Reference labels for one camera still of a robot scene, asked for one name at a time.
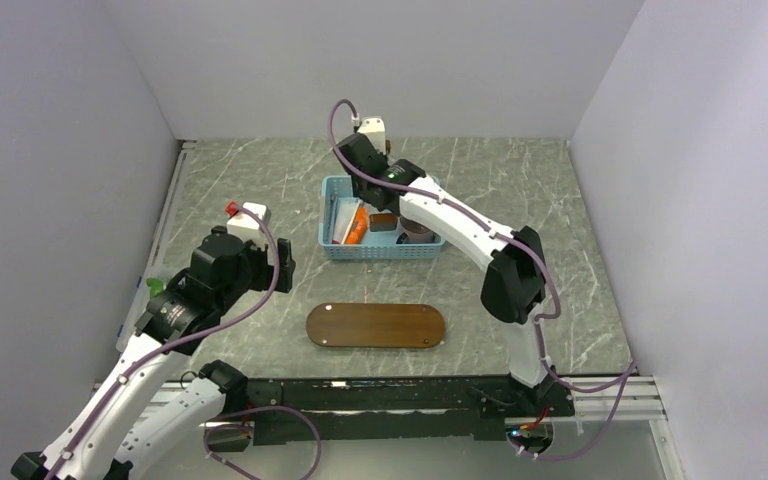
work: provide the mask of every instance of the marble tabletop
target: marble tabletop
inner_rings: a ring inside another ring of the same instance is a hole
[[[539,232],[561,294],[561,318],[547,323],[561,373],[619,373],[630,359],[611,288],[568,156],[559,139],[394,139],[393,157],[440,178],[452,195],[514,228]],[[320,189],[342,170],[324,139],[203,140],[195,147],[164,265],[183,267],[225,205],[256,202],[272,211],[276,237],[293,242],[294,288],[254,316],[206,339],[192,365],[224,360],[251,377],[475,375],[507,372],[501,323],[479,300],[483,274],[451,245],[434,260],[330,261],[316,240]],[[228,319],[254,304],[250,292]],[[446,321],[429,349],[324,348],[305,320],[327,302],[425,303]]]

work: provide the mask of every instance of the wooden board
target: wooden board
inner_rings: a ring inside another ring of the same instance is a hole
[[[443,340],[443,315],[429,305],[323,303],[307,316],[323,347],[428,348]]]

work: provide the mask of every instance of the wall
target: wall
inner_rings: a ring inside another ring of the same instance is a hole
[[[100,3],[0,0],[0,479],[115,358],[175,148]]]
[[[570,137],[642,0],[105,0],[178,138]]]
[[[690,478],[768,478],[768,2],[648,0],[573,162]]]

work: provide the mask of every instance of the plastic container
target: plastic container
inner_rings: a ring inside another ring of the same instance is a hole
[[[322,211],[319,217],[319,244],[325,256],[331,260],[390,260],[433,259],[440,254],[446,241],[439,235],[434,243],[397,244],[404,232],[401,225],[389,232],[367,231],[359,245],[334,245],[331,243],[337,199],[352,197],[352,180],[348,175],[332,175],[322,180]],[[376,213],[371,206],[369,213]]]

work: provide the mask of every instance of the purple cable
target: purple cable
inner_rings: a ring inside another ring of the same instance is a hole
[[[328,115],[328,141],[331,143],[331,148],[334,151],[334,155],[337,156],[337,159],[340,161],[340,163],[343,164],[343,166],[352,172],[352,174],[362,178],[363,180],[372,183],[373,185],[378,185],[380,187],[386,187],[392,190],[401,191],[401,192],[407,192],[407,193],[415,193],[417,195],[421,195],[423,197],[428,197],[433,199],[434,201],[439,201],[439,197],[435,195],[434,193],[427,192],[425,190],[421,190],[418,188],[406,186],[406,185],[399,185],[396,183],[390,183],[386,182],[384,180],[379,180],[375,177],[369,176],[366,173],[362,172],[360,169],[352,165],[351,162],[343,155],[343,152],[340,151],[340,149],[337,147],[337,140],[334,138],[334,116],[337,114],[337,110],[340,109],[342,105],[346,105],[349,107],[349,109],[352,111],[352,117],[357,118],[358,117],[358,111],[357,108],[355,108],[354,104],[348,100],[348,99],[341,99],[339,100],[333,108],[331,108],[331,113]],[[469,209],[464,208],[463,206],[459,205],[458,203],[453,202],[452,200],[448,198],[443,198],[443,203],[454,208],[458,212],[462,213],[464,216],[475,222],[476,225],[481,227],[485,232],[490,231],[490,226],[487,225],[483,220],[478,218],[475,214],[473,214]],[[552,276],[549,275],[549,270],[546,268],[546,264],[543,262],[543,259],[540,258],[537,253],[529,248],[527,245],[523,244],[522,242],[519,242],[511,237],[508,237],[506,235],[503,235],[501,233],[496,232],[494,235],[494,238],[501,239],[505,242],[507,242],[510,245],[513,245],[514,247],[522,250],[525,252],[526,255],[528,255],[531,260],[534,262],[535,265],[537,265],[537,269],[540,270],[540,274],[543,276],[543,279],[546,282],[546,288],[549,290],[549,293],[552,297],[552,304],[554,305],[555,309],[551,313],[545,313],[541,312],[534,316],[534,331],[537,334],[537,345],[538,349],[540,351],[540,363],[543,365],[543,368],[546,370],[546,372],[549,374],[549,376],[552,377],[553,380],[555,380],[557,383],[561,384],[562,386],[580,393],[595,393],[595,392],[601,392],[602,390],[606,390],[618,383],[622,384],[623,387],[625,386],[625,381],[628,379],[628,377],[631,375],[631,373],[636,368],[636,364],[634,361],[632,361],[628,368],[623,372],[622,375],[619,377],[604,383],[602,385],[593,387],[593,388],[582,388],[577,387],[564,379],[562,379],[560,376],[558,376],[557,373],[555,373],[554,370],[552,370],[551,366],[549,365],[549,362],[547,361],[548,356],[546,352],[546,338],[543,335],[543,320],[554,320],[561,316],[561,301],[560,296],[558,295],[558,289],[555,287],[555,282],[552,280]],[[615,406],[619,405],[619,399],[620,395],[617,396],[617,400],[615,402]],[[613,415],[608,417],[608,423],[610,423],[611,419],[613,419]]]
[[[535,460],[542,460],[544,462],[565,462],[567,460],[575,460],[576,458],[584,456],[587,452],[590,450],[593,450],[593,448],[599,444],[600,441],[602,441],[602,437],[605,436],[606,433],[608,433],[608,429],[611,427],[611,422],[614,420],[614,415],[617,413],[617,409],[620,406],[620,399],[622,398],[623,390],[625,390],[625,385],[628,382],[628,375],[631,373],[632,370],[634,370],[634,362],[631,362],[631,365],[629,365],[629,368],[620,375],[617,378],[620,378],[620,389],[617,392],[617,398],[614,400],[614,405],[611,407],[611,411],[608,413],[608,418],[605,419],[605,423],[602,424],[601,427],[599,427],[599,431],[596,433],[596,436],[593,437],[590,442],[587,443],[584,447],[580,448],[578,451],[575,451],[573,453],[568,453],[566,455],[542,455],[542,454],[532,454],[533,458]],[[508,444],[514,448],[514,450],[519,453],[519,447],[514,445],[511,442],[511,439],[508,439]]]
[[[252,306],[251,308],[243,312],[242,315],[231,320],[230,322],[217,325],[215,327],[208,328],[206,330],[202,330],[201,332],[194,333],[192,335],[181,337],[177,340],[161,345],[160,347],[149,352],[144,357],[134,362],[130,368],[122,372],[122,375],[125,376],[127,379],[130,379],[131,375],[136,373],[137,370],[142,368],[142,366],[145,365],[149,360],[151,360],[152,358],[158,355],[164,354],[185,343],[192,342],[193,340],[204,338],[216,332],[221,332],[226,328],[231,328],[234,325],[242,322],[243,320],[245,320],[246,318],[254,314],[256,311],[258,311],[260,307],[262,307],[266,303],[266,301],[269,300],[269,297],[271,297],[272,294],[275,293],[275,287],[278,285],[278,275],[279,275],[279,269],[281,265],[280,258],[278,257],[278,247],[275,244],[275,237],[272,236],[272,232],[269,231],[269,228],[267,228],[266,224],[263,223],[263,220],[258,218],[257,215],[255,215],[254,213],[250,212],[249,210],[246,210],[245,208],[239,205],[237,205],[235,208],[237,209],[238,212],[248,215],[255,221],[255,223],[257,223],[257,226],[260,227],[260,231],[262,231],[263,234],[266,236],[266,242],[269,244],[270,250],[272,250],[272,263],[274,267],[272,269],[272,281],[269,283],[269,288],[266,290],[266,293],[263,294],[260,300],[258,300],[258,302],[254,304],[254,306]],[[119,387],[121,385],[122,384],[119,382],[114,382],[113,386],[111,386],[109,390],[104,392],[104,395],[101,397],[101,400],[99,400],[99,402],[92,409],[92,411],[90,411],[90,414],[87,415],[87,418],[86,420],[84,420],[84,423],[81,424],[81,426],[78,427],[77,430],[75,430],[75,435],[72,437],[69,443],[66,444],[66,447],[64,448],[65,451],[71,452],[75,448],[75,446],[78,445],[78,442],[80,442],[84,438],[89,428],[92,426],[93,423],[95,423],[95,421],[98,419],[98,416],[101,415],[101,412],[102,410],[104,410],[104,407],[106,407],[107,404],[110,403],[110,400],[119,390]],[[52,480],[54,476],[57,474],[58,470],[60,470],[60,468],[63,466],[65,462],[66,460],[63,458],[63,456],[59,456],[43,480]]]
[[[215,418],[215,420],[222,420],[225,418],[231,418],[231,417],[238,417],[241,415],[249,415],[252,413],[259,413],[259,412],[285,412],[292,415],[295,415],[299,418],[301,418],[308,427],[310,427],[310,431],[313,432],[313,438],[316,439],[316,458],[313,460],[313,465],[310,466],[310,470],[307,471],[307,473],[302,476],[300,480],[307,480],[310,478],[311,475],[313,475],[313,472],[316,471],[316,467],[319,466],[319,459],[322,457],[322,438],[319,436],[319,431],[316,429],[316,426],[313,424],[313,422],[310,421],[309,418],[304,416],[303,413],[299,412],[298,410],[294,410],[289,407],[283,407],[280,405],[276,406],[270,406],[270,407],[257,407],[257,408],[251,408],[248,410],[243,410],[242,412],[235,412],[235,413],[227,413],[225,415],[220,415]],[[228,460],[225,460],[224,458],[220,457],[219,455],[213,453],[213,451],[210,449],[210,445],[208,444],[208,441],[210,440],[210,437],[217,431],[220,430],[238,430],[239,427],[236,425],[219,425],[216,427],[211,427],[207,430],[207,432],[204,435],[204,451],[207,452],[207,454],[210,456],[210,458],[216,460],[217,462],[225,465],[226,467],[230,468],[231,470],[234,470],[235,472],[239,473],[240,475],[250,479],[250,480],[260,480],[260,478],[252,475],[251,473],[243,470],[238,465],[236,465],[234,462],[229,462]]]

